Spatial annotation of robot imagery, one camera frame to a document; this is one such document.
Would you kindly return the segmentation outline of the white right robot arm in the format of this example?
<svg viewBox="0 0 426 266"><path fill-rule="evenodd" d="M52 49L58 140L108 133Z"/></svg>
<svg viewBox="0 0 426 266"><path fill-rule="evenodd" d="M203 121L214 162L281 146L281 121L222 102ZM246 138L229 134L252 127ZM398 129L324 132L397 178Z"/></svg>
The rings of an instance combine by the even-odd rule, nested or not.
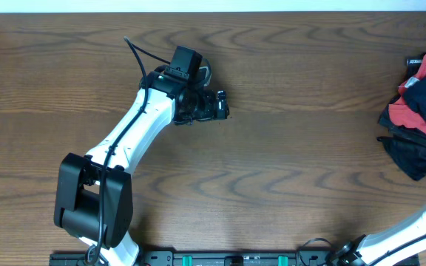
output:
<svg viewBox="0 0 426 266"><path fill-rule="evenodd" d="M395 265L426 250L426 204L397 225L363 235L330 256L329 265Z"/></svg>

